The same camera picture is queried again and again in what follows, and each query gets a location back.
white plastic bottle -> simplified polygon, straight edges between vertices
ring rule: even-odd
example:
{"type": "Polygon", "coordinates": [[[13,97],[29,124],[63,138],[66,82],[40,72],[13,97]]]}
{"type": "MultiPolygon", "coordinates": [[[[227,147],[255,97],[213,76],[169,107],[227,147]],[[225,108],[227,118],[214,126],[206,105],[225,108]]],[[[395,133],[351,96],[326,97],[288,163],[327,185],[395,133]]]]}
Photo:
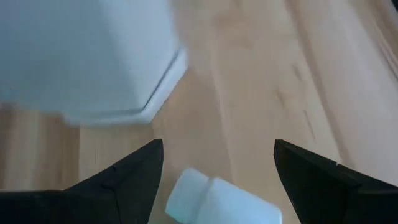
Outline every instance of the white plastic bottle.
{"type": "Polygon", "coordinates": [[[219,178],[195,169],[179,178],[166,213],[182,224],[281,224],[275,205],[219,178]]]}

floor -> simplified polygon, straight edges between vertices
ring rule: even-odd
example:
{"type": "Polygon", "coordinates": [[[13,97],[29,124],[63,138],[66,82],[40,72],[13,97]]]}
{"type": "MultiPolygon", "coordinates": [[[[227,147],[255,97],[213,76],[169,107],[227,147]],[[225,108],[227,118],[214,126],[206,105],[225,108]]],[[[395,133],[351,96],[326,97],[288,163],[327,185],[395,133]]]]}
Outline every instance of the floor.
{"type": "Polygon", "coordinates": [[[3,106],[0,184],[62,189],[153,138],[165,147],[152,223],[173,223],[167,197],[187,167],[220,176],[298,223],[273,160],[285,139],[340,161],[285,1],[173,1],[190,68],[151,125],[72,128],[58,116],[3,106]]]}

white cabinet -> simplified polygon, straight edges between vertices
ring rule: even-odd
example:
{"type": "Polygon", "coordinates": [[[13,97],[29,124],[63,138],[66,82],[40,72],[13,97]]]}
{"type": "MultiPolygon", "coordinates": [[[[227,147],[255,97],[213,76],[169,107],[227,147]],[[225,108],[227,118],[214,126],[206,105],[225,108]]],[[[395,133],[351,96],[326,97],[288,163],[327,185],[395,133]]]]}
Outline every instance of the white cabinet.
{"type": "Polygon", "coordinates": [[[148,123],[186,69],[167,0],[0,4],[0,101],[77,124],[148,123]]]}

wooden floor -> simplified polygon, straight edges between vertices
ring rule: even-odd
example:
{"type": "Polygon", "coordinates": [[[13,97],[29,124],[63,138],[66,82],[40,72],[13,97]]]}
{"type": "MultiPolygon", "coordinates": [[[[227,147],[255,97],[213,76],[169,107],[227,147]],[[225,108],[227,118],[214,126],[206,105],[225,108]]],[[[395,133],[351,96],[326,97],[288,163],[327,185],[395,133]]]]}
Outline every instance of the wooden floor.
{"type": "Polygon", "coordinates": [[[162,138],[152,222],[173,223],[165,203],[181,172],[194,167],[298,223],[275,169],[274,140],[341,159],[285,1],[175,0],[173,8],[190,68],[152,124],[71,128],[56,116],[3,107],[1,187],[63,189],[162,138]]]}

